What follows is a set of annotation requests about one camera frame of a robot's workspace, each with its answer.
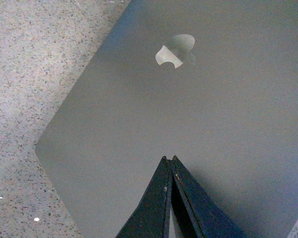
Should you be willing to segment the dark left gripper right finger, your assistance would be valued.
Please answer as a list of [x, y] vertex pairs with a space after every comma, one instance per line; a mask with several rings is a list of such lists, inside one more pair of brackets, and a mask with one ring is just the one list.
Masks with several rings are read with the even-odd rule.
[[245, 238], [246, 234], [212, 201], [176, 156], [171, 163], [171, 205], [183, 237]]

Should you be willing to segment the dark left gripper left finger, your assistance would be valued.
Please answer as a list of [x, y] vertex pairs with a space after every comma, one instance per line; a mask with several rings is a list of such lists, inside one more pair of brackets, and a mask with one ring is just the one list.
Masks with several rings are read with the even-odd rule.
[[169, 237], [171, 194], [171, 161], [164, 156], [160, 160], [138, 206], [116, 237]]

